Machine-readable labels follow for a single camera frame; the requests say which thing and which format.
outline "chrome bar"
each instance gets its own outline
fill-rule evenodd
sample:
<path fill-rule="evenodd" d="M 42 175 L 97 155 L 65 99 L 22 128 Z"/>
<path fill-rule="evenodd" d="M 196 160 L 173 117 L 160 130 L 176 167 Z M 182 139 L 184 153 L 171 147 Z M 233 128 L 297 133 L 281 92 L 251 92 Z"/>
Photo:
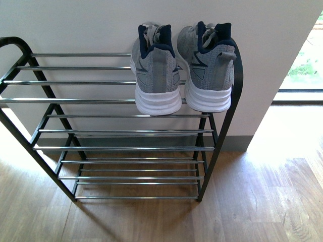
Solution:
<path fill-rule="evenodd" d="M 196 147 L 196 146 L 174 146 L 174 147 L 62 147 L 62 146 L 40 146 L 34 147 L 34 150 L 67 150 L 67 151 L 213 151 L 214 147 Z"/>
<path fill-rule="evenodd" d="M 135 99 L 0 98 L 0 103 L 135 104 Z"/>
<path fill-rule="evenodd" d="M 138 133 L 212 133 L 213 130 L 38 130 L 41 133 L 64 133 L 64 134 L 82 134 L 82 133 L 110 133 L 110 134 L 138 134 Z"/>
<path fill-rule="evenodd" d="M 105 183 L 77 182 L 78 185 L 197 185 L 198 183 Z"/>
<path fill-rule="evenodd" d="M 180 85 L 185 84 L 185 80 L 180 81 Z M 4 81 L 7 85 L 30 85 L 30 86 L 49 86 L 49 85 L 136 85 L 134 80 L 113 80 L 113 81 Z"/>
<path fill-rule="evenodd" d="M 209 114 L 171 114 L 162 116 L 149 116 L 149 115 L 57 115 L 50 114 L 47 117 L 53 118 L 198 118 L 209 117 Z"/>
<path fill-rule="evenodd" d="M 81 169 L 87 172 L 190 172 L 196 169 Z"/>
<path fill-rule="evenodd" d="M 192 157 L 89 157 L 86 160 L 192 160 Z"/>
<path fill-rule="evenodd" d="M 75 199 L 197 199 L 197 197 L 103 197 L 103 196 L 75 196 Z"/>
<path fill-rule="evenodd" d="M 172 134 L 172 133 L 161 133 L 161 134 L 102 134 L 102 135 L 87 135 L 77 134 L 77 138 L 124 138 L 124 137 L 186 137 L 186 136 L 197 136 L 198 134 L 186 133 L 186 134 Z"/>
<path fill-rule="evenodd" d="M 22 71 L 128 71 L 130 67 L 26 67 L 18 66 Z"/>
<path fill-rule="evenodd" d="M 32 53 L 31 57 L 130 57 L 131 53 Z"/>
<path fill-rule="evenodd" d="M 59 180 L 202 180 L 203 176 L 58 176 Z"/>
<path fill-rule="evenodd" d="M 66 164 L 202 164 L 204 161 L 189 161 L 189 160 L 180 160 L 180 161 L 78 161 L 78 160 L 62 160 L 62 163 Z"/>

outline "sneaker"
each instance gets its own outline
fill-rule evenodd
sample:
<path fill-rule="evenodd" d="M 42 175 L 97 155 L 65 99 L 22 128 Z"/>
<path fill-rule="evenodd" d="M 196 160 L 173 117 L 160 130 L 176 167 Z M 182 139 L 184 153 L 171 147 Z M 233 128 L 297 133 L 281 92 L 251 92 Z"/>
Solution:
<path fill-rule="evenodd" d="M 231 105 L 235 44 L 231 24 L 199 22 L 185 27 L 177 39 L 177 63 L 186 70 L 187 104 L 201 112 L 222 112 Z"/>
<path fill-rule="evenodd" d="M 136 75 L 135 101 L 147 115 L 167 115 L 182 104 L 171 26 L 146 23 L 138 27 L 139 38 L 131 53 L 130 66 Z"/>

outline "shoe rack shelf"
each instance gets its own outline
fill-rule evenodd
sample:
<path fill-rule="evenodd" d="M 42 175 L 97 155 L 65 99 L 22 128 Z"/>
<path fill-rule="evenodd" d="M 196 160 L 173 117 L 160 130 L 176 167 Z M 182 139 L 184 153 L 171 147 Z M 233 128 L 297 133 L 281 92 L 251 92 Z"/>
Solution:
<path fill-rule="evenodd" d="M 40 66 L 40 57 L 120 57 L 129 58 L 128 53 L 66 53 L 66 54 L 36 54 L 27 43 L 18 37 L 0 38 L 0 48 L 15 45 L 22 56 L 0 79 L 0 95 L 9 86 L 41 86 L 47 98 L 1 98 L 0 104 L 19 103 L 25 109 L 34 104 L 42 103 L 48 108 L 39 120 L 32 138 L 27 140 L 5 112 L 0 110 L 0 120 L 5 127 L 20 142 L 26 151 L 36 160 L 50 178 L 72 200 L 79 199 L 196 199 L 201 201 L 210 176 L 227 135 L 231 120 L 235 113 L 243 85 L 243 69 L 238 47 L 234 61 L 234 86 L 231 94 L 231 107 L 226 112 L 221 130 L 217 133 L 214 115 L 216 113 L 172 114 L 168 116 L 124 115 L 111 113 L 109 115 L 86 115 L 64 113 L 65 104 L 122 104 L 133 105 L 134 99 L 81 99 L 56 98 L 52 85 L 135 85 L 135 81 L 48 81 L 43 71 L 56 70 L 97 70 L 118 71 L 129 70 L 130 67 L 51 67 Z M 32 71 L 34 81 L 15 80 L 19 72 Z M 138 118 L 175 118 L 177 122 L 185 122 L 188 118 L 196 120 L 196 130 L 75 130 L 71 119 L 105 118 L 126 119 L 129 122 Z M 63 130 L 49 130 L 46 125 L 50 119 L 60 120 Z M 206 122 L 210 130 L 205 129 Z M 68 135 L 64 146 L 38 146 L 37 142 L 44 133 L 64 133 Z M 213 145 L 205 146 L 205 134 L 211 133 Z M 154 134 L 158 137 L 196 137 L 195 145 L 191 146 L 159 146 L 151 143 L 149 146 L 83 146 L 82 135 L 91 135 L 99 139 L 111 139 L 116 135 L 122 137 L 146 137 Z M 53 164 L 49 164 L 40 151 L 56 151 L 60 154 Z"/>

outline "shoe lace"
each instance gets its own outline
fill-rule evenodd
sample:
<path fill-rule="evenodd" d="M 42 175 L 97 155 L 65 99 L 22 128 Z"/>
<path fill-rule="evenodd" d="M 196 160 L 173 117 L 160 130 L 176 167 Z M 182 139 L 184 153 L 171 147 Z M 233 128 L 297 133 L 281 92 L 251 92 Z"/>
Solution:
<path fill-rule="evenodd" d="M 211 43 L 212 39 L 215 38 L 217 36 L 217 31 L 215 30 L 215 24 L 210 23 L 207 24 L 206 27 L 206 31 L 204 32 L 203 36 L 202 36 L 202 40 L 203 40 L 203 48 L 207 48 L 208 45 Z M 190 32 L 195 32 L 195 34 L 197 35 L 197 23 L 193 24 L 192 27 L 189 28 Z"/>
<path fill-rule="evenodd" d="M 149 48 L 153 44 L 160 43 L 160 29 L 163 26 L 159 25 L 148 25 L 146 26 L 146 30 L 144 31 L 144 38 L 147 43 L 147 47 Z"/>

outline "sunlight on floor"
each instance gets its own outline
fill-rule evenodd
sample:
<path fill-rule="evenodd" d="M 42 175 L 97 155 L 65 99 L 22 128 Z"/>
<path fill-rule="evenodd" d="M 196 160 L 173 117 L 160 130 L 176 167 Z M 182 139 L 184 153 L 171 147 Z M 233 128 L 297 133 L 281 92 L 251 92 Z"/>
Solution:
<path fill-rule="evenodd" d="M 31 135 L 17 118 L 17 116 L 12 112 L 10 108 L 3 108 L 3 112 L 8 116 L 8 118 L 15 124 L 26 140 L 31 139 Z M 6 129 L 6 127 L 0 123 L 0 133 L 1 133 L 1 157 L 0 161 L 9 162 L 20 169 L 28 170 L 42 170 L 40 166 L 34 161 L 34 159 L 28 154 L 25 149 L 20 145 L 20 143 L 13 137 L 13 135 Z M 42 151 L 38 151 L 40 156 L 51 166 L 54 161 L 46 156 Z"/>

